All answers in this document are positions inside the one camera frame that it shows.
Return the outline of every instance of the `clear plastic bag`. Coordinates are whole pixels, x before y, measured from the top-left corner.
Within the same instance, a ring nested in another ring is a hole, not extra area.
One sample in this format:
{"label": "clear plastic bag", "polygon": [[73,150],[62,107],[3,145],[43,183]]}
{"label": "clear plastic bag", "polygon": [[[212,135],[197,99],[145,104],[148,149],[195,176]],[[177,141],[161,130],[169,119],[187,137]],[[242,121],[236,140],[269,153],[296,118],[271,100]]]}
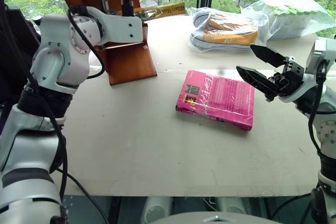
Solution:
{"label": "clear plastic bag", "polygon": [[264,44],[264,38],[259,38],[259,31],[266,26],[264,19],[252,19],[242,14],[221,12],[216,9],[190,8],[193,15],[195,30],[190,35],[189,46],[199,52],[212,49],[242,49],[248,50],[251,44]]}
{"label": "clear plastic bag", "polygon": [[243,8],[245,17],[268,18],[266,40],[287,39],[336,26],[336,21],[314,0],[259,0]]}

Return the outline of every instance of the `floor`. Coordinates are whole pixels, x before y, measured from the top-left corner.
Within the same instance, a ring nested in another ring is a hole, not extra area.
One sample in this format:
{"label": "floor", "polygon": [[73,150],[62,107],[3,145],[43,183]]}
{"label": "floor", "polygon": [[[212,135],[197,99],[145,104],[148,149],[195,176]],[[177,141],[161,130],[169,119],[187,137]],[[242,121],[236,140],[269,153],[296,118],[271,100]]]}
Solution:
{"label": "floor", "polygon": [[[109,215],[111,197],[94,197],[106,215]],[[273,213],[275,209],[291,197],[270,198],[243,198],[244,205],[249,214],[267,218],[267,209]],[[145,197],[121,197],[121,207],[118,224],[140,223]],[[301,216],[309,202],[309,197],[296,200],[283,208],[275,220],[285,224],[299,223]],[[70,224],[104,224],[98,211],[85,196],[66,196],[65,204],[69,208]],[[191,211],[207,211],[206,205],[200,198],[176,197],[172,214]],[[315,223],[310,214],[305,224]]]}

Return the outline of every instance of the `table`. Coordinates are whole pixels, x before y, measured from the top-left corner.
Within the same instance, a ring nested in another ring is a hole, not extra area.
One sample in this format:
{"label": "table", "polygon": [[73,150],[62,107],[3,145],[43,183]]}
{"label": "table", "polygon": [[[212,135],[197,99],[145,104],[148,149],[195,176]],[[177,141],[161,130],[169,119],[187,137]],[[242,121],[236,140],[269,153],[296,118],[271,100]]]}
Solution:
{"label": "table", "polygon": [[[157,77],[109,86],[106,74],[85,81],[67,112],[69,172],[93,195],[284,196],[309,192],[320,167],[308,120],[294,104],[255,94],[250,132],[175,111],[188,69],[271,70],[251,51],[194,52],[191,18],[149,23]],[[269,46],[306,65],[315,35]],[[334,81],[328,81],[336,89]],[[59,174],[53,174],[59,185]],[[67,194],[81,194],[72,183]]]}

